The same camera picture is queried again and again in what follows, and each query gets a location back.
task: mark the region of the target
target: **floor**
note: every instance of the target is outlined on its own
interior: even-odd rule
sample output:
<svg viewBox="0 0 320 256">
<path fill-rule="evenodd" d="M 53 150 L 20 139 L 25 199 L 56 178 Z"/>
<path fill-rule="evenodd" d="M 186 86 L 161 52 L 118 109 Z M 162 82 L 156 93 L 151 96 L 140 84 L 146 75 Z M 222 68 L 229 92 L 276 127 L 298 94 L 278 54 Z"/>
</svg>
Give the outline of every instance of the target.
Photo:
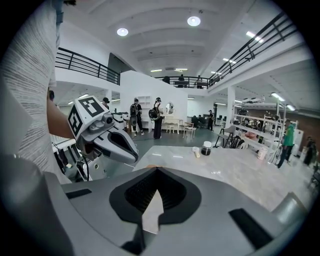
<svg viewBox="0 0 320 256">
<path fill-rule="evenodd" d="M 216 133 L 220 132 L 220 127 L 214 127 Z M 165 130 L 161 133 L 161 139 L 153 139 L 153 132 L 145 132 L 144 136 L 138 133 L 138 136 L 134 137 L 132 133 L 132 140 L 136 144 L 139 154 L 139 160 L 152 146 L 179 146 L 179 147 L 199 147 L 201 148 L 204 141 L 212 142 L 212 145 L 216 143 L 217 135 L 209 131 L 206 128 L 197 129 L 195 137 L 191 137 L 191 133 L 188 132 L 183 138 L 183 133 L 179 135 L 177 132 L 169 133 Z M 114 176 L 130 173 L 133 171 L 137 162 L 131 164 L 120 163 L 111 159 L 107 159 L 105 162 L 105 169 L 107 171 L 107 177 L 111 178 Z M 68 177 L 74 177 L 76 174 L 76 169 L 71 168 L 66 171 Z M 287 180 L 288 186 L 290 186 L 292 192 L 301 200 L 302 204 L 306 209 L 310 209 L 314 199 L 318 195 L 317 192 L 312 192 L 312 188 L 308 188 L 308 183 L 313 174 L 312 168 L 305 166 L 297 157 L 292 157 L 290 164 L 285 161 L 279 172 L 283 173 L 285 179 Z"/>
</svg>

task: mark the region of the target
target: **mirror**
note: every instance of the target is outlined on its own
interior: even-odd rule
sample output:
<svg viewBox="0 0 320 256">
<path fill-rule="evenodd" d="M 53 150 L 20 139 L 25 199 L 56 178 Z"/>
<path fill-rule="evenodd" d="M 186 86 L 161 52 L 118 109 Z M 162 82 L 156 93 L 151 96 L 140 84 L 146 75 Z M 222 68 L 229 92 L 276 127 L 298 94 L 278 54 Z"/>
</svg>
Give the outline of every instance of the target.
<svg viewBox="0 0 320 256">
<path fill-rule="evenodd" d="M 172 102 L 169 102 L 165 106 L 165 112 L 169 115 L 173 114 L 175 112 L 175 106 L 172 104 Z"/>
</svg>

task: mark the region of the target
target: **recessed light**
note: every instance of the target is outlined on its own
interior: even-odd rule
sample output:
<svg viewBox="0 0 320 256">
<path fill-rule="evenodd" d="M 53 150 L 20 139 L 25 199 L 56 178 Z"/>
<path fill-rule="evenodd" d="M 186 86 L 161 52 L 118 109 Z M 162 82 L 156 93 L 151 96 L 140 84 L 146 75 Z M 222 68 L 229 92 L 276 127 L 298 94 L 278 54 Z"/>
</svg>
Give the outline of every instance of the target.
<svg viewBox="0 0 320 256">
<path fill-rule="evenodd" d="M 291 106 L 291 105 L 286 105 L 286 107 L 288 108 L 288 109 L 290 109 L 291 111 L 295 111 L 296 109 L 293 107 L 293 106 Z"/>
<path fill-rule="evenodd" d="M 119 28 L 116 33 L 121 36 L 121 37 L 124 37 L 126 35 L 128 35 L 128 29 L 122 27 L 122 28 Z"/>
<path fill-rule="evenodd" d="M 282 98 L 281 96 L 279 96 L 278 94 L 276 94 L 275 92 L 271 93 L 271 95 L 275 98 L 277 98 L 279 101 L 284 102 L 285 99 Z"/>
<path fill-rule="evenodd" d="M 196 27 L 201 23 L 201 20 L 200 20 L 200 18 L 198 18 L 196 16 L 192 16 L 192 17 L 188 18 L 187 22 L 190 26 Z"/>
<path fill-rule="evenodd" d="M 89 95 L 89 94 L 88 94 L 88 93 L 86 93 L 86 94 L 84 94 L 84 95 L 82 95 L 82 96 L 78 97 L 78 99 L 81 99 L 81 98 L 86 97 L 86 96 L 88 96 L 88 95 Z"/>
<path fill-rule="evenodd" d="M 248 32 L 246 33 L 246 35 L 249 36 L 249 37 L 251 37 L 251 38 L 254 38 L 254 37 L 256 36 L 254 33 L 250 32 L 250 31 L 248 31 Z M 261 37 L 259 37 L 259 36 L 257 36 L 254 40 L 259 41 L 259 43 L 262 43 L 262 42 L 264 41 L 264 40 L 261 39 Z"/>
<path fill-rule="evenodd" d="M 227 59 L 227 58 L 223 58 L 223 60 L 225 61 L 225 62 L 230 62 L 230 63 L 237 63 L 237 62 L 235 62 L 235 61 L 233 61 L 233 60 L 231 60 L 231 59 Z"/>
</svg>

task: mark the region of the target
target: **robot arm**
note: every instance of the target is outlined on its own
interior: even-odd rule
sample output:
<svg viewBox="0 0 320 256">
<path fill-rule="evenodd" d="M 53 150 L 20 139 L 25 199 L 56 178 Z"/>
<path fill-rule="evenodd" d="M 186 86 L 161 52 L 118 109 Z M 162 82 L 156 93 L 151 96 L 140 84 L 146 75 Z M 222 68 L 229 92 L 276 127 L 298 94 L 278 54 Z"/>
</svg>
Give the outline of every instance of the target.
<svg viewBox="0 0 320 256">
<path fill-rule="evenodd" d="M 134 142 L 126 132 L 115 127 L 113 116 L 96 97 L 75 99 L 68 124 L 77 148 L 88 159 L 93 161 L 103 154 L 127 164 L 138 160 Z"/>
</svg>

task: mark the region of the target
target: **gray floor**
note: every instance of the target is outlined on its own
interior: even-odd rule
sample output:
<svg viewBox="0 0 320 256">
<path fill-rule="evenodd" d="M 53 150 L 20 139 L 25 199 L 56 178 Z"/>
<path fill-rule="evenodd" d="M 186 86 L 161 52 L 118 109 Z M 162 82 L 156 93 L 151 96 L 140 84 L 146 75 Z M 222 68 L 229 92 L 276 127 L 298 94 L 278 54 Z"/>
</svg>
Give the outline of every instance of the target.
<svg viewBox="0 0 320 256">
<path fill-rule="evenodd" d="M 204 141 L 210 141 L 213 145 L 216 143 L 217 135 L 212 131 L 206 128 L 197 129 L 195 132 L 194 138 L 191 138 L 191 133 L 187 132 L 183 138 L 183 132 L 177 134 L 166 132 L 166 130 L 162 130 L 161 132 L 162 138 L 154 139 L 153 131 L 148 133 L 145 131 L 144 136 L 141 136 L 139 133 L 137 137 L 134 137 L 132 133 L 132 140 L 136 144 L 137 149 L 139 150 L 139 159 L 144 156 L 144 154 L 152 147 L 152 146 L 179 146 L 179 147 L 199 147 L 201 148 Z M 125 163 L 119 163 L 117 161 L 109 160 L 107 163 L 107 176 L 113 177 L 117 175 L 122 175 L 126 173 L 130 173 L 133 170 L 133 167 L 136 166 L 137 162 L 131 163 L 127 165 Z"/>
</svg>

